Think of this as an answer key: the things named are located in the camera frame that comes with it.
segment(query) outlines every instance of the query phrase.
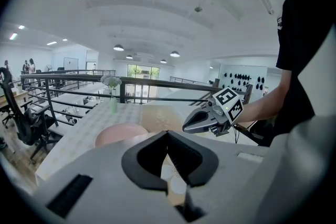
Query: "black t-shirt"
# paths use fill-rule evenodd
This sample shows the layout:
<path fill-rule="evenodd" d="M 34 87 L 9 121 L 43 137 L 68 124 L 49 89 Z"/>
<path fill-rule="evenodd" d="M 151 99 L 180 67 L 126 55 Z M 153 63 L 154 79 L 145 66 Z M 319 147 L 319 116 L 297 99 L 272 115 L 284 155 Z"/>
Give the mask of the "black t-shirt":
<path fill-rule="evenodd" d="M 289 133 L 294 126 L 314 116 L 314 110 L 298 75 L 322 45 L 335 22 L 335 0 L 285 0 L 277 67 L 292 71 L 289 91 L 275 126 L 274 135 Z M 312 79 L 318 74 L 311 74 Z"/>

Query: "linear ceiling light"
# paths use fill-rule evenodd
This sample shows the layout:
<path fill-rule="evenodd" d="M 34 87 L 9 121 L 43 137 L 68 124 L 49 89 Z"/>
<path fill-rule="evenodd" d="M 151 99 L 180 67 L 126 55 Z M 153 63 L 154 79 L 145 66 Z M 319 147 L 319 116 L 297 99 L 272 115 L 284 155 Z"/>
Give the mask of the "linear ceiling light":
<path fill-rule="evenodd" d="M 115 45 L 115 47 L 113 49 L 117 50 L 117 51 L 124 51 L 124 48 L 120 44 Z"/>
<path fill-rule="evenodd" d="M 17 33 L 13 33 L 11 36 L 10 36 L 10 40 L 13 40 L 14 38 L 16 38 L 16 36 L 17 36 Z"/>
<path fill-rule="evenodd" d="M 180 54 L 175 50 L 170 54 L 171 57 L 180 57 Z"/>

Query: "pink plate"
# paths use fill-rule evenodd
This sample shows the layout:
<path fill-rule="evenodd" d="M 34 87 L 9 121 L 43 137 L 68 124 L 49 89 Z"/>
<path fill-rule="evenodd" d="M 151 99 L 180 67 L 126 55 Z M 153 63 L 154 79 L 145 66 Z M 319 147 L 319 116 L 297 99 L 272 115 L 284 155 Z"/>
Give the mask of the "pink plate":
<path fill-rule="evenodd" d="M 148 131 L 144 127 L 134 123 L 120 123 L 112 125 L 97 135 L 96 147 L 129 139 L 141 134 L 148 134 Z"/>

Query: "table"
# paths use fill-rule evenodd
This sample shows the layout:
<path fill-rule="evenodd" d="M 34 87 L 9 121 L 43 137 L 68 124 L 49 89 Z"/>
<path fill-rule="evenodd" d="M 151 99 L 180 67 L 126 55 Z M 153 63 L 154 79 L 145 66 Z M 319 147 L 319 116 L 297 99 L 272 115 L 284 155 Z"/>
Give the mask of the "table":
<path fill-rule="evenodd" d="M 52 174 L 94 148 L 97 135 L 105 128 L 118 123 L 142 125 L 148 132 L 161 130 L 181 131 L 187 116 L 197 108 L 189 105 L 139 105 L 118 103 L 118 113 L 111 114 L 110 102 L 102 102 L 93 108 L 55 145 L 35 172 L 39 185 Z M 216 137 L 211 132 L 197 134 L 225 142 L 235 142 L 232 128 L 229 134 Z M 241 144 L 256 145 L 242 136 Z"/>
<path fill-rule="evenodd" d="M 23 98 L 27 98 L 28 97 L 28 92 L 27 91 L 22 91 L 19 94 L 15 94 L 13 92 L 13 95 L 14 95 L 15 101 L 18 102 L 18 101 L 21 101 Z M 5 96 L 1 96 L 0 97 L 0 109 L 3 108 L 6 105 L 7 105 L 6 97 Z"/>

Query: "wooden floor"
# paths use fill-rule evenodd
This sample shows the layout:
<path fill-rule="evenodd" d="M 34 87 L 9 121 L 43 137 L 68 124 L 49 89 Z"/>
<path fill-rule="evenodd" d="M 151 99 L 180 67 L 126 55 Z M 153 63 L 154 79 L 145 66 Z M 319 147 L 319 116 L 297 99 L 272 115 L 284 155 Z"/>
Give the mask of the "wooden floor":
<path fill-rule="evenodd" d="M 47 153 L 44 151 L 44 149 L 40 150 L 34 157 L 36 164 L 33 165 L 29 158 L 36 146 L 27 146 L 18 139 L 13 119 L 8 121 L 7 126 L 8 129 L 4 128 L 4 126 L 0 124 L 0 135 L 7 143 L 7 147 L 1 150 L 1 153 L 19 172 L 22 179 L 28 184 L 28 186 L 35 190 L 37 188 L 35 181 L 35 171 L 43 162 L 44 158 L 47 156 Z M 48 145 L 48 150 L 51 150 L 52 147 L 52 144 Z"/>

